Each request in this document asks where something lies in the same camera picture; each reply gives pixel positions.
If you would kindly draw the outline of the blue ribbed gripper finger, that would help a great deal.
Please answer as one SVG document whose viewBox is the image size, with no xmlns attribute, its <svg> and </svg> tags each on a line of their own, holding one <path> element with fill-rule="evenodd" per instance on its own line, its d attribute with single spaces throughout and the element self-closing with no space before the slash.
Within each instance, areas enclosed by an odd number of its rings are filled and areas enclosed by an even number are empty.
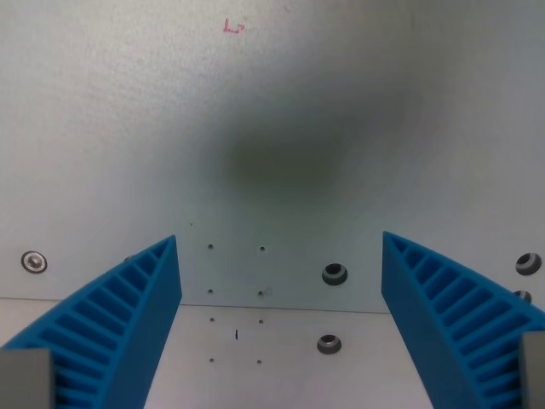
<svg viewBox="0 0 545 409">
<path fill-rule="evenodd" d="M 59 408 L 142 408 L 181 299 L 169 236 L 59 302 L 3 349 L 52 354 Z"/>
<path fill-rule="evenodd" d="M 470 268 L 382 235 L 381 293 L 435 408 L 520 408 L 519 341 L 544 313 Z"/>
</svg>

